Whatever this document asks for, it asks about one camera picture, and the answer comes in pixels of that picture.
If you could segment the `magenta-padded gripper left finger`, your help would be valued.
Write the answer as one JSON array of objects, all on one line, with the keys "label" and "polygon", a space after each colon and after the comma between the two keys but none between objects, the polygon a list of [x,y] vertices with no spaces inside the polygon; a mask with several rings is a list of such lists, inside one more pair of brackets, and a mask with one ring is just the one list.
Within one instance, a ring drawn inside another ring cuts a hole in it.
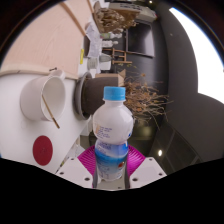
[{"label": "magenta-padded gripper left finger", "polygon": [[94,147],[77,157],[69,156],[56,175],[81,187],[94,188],[97,185]]}]

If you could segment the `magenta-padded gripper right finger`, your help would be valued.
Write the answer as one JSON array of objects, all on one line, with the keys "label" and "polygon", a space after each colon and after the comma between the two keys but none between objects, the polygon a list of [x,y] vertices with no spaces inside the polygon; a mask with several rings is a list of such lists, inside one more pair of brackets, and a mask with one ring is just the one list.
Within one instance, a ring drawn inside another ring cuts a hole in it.
[{"label": "magenta-padded gripper right finger", "polygon": [[145,157],[133,146],[129,147],[126,171],[128,188],[140,188],[166,176],[153,157]]}]

